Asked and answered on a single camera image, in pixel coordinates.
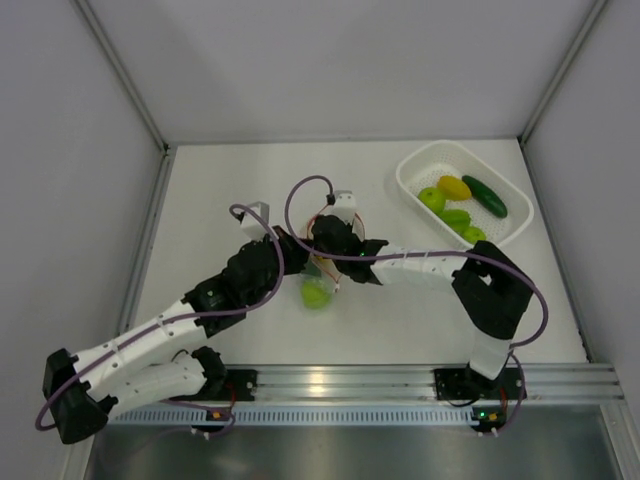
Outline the clear zip bag orange seal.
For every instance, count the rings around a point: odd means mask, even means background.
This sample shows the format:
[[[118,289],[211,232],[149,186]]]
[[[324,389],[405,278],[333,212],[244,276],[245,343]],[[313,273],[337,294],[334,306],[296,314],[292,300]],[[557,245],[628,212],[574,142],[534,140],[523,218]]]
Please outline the clear zip bag orange seal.
[[[306,223],[306,227],[304,229],[304,233],[306,234],[306,239],[311,240],[312,237],[312,226],[316,220],[316,217],[326,210],[327,207],[323,207],[318,213],[312,216]],[[356,213],[356,218],[353,223],[353,230],[359,239],[364,239],[365,237],[365,225],[364,222],[359,215]],[[320,279],[322,280],[326,286],[333,290],[333,297],[340,290],[340,282],[343,278],[343,274],[339,273],[337,268],[335,267],[333,261],[329,259],[325,259],[322,257],[311,255],[309,260],[303,269],[300,280],[300,287],[304,280],[307,279]]]

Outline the light green fake apple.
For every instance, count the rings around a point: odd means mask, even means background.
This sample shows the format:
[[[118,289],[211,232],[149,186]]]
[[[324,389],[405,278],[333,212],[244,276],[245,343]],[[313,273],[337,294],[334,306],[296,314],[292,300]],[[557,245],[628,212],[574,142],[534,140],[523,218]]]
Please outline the light green fake apple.
[[[333,290],[320,279],[304,280],[300,287],[302,304],[309,310],[321,310],[327,307],[333,298]]]
[[[475,245],[478,241],[485,241],[487,239],[483,230],[475,226],[469,226],[462,233],[461,237],[470,245]]]
[[[439,215],[446,206],[446,197],[444,193],[436,187],[427,187],[422,189],[418,195],[418,200],[431,212]]]

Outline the yellow-green fake starfruit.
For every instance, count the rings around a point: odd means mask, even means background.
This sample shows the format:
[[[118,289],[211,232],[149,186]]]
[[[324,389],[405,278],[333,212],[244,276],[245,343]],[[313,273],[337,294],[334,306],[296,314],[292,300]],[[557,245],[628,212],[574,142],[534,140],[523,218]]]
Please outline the yellow-green fake starfruit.
[[[447,200],[466,201],[472,198],[469,186],[463,180],[454,176],[441,176],[436,187],[444,193]]]

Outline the dark green fake cucumber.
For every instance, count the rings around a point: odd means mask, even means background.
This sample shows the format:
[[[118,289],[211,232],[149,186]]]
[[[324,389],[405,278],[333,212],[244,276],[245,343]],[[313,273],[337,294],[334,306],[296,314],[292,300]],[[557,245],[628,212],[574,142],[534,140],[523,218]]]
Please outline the dark green fake cucumber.
[[[469,188],[472,197],[490,214],[499,219],[504,219],[508,216],[508,209],[505,203],[486,184],[469,175],[464,175],[462,181]]]

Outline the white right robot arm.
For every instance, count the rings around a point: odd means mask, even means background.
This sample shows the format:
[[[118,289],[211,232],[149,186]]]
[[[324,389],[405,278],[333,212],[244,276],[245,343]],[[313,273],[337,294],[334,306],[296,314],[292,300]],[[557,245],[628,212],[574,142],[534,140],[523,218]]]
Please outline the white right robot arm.
[[[312,245],[356,283],[413,284],[454,294],[475,328],[465,371],[449,382],[454,397],[491,396],[503,384],[511,342],[534,294],[533,283],[494,244],[480,240],[468,251],[443,255],[362,240],[334,215],[311,227]]]

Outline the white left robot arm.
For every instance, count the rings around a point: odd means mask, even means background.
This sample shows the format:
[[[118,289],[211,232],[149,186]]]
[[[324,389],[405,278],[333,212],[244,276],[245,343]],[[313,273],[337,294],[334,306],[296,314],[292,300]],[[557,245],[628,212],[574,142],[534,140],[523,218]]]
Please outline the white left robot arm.
[[[140,406],[219,397],[227,370],[207,340],[264,306],[285,276],[301,273],[310,245],[276,227],[146,323],[91,349],[51,353],[42,386],[50,429],[73,445]]]

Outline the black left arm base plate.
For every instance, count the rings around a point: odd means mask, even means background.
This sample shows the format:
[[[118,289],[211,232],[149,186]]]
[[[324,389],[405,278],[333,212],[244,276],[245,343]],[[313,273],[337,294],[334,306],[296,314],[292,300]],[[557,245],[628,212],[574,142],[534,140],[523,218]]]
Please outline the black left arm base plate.
[[[214,402],[254,402],[258,372],[232,368],[224,376],[216,374],[196,394],[198,400]]]

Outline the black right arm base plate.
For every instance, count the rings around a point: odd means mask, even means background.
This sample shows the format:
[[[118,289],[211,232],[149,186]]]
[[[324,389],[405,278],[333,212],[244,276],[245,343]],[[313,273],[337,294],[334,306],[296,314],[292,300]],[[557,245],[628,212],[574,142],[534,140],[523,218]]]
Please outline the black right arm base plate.
[[[472,370],[446,367],[434,371],[436,397],[441,401],[469,402],[526,399],[523,375],[516,367],[506,367],[495,379]]]

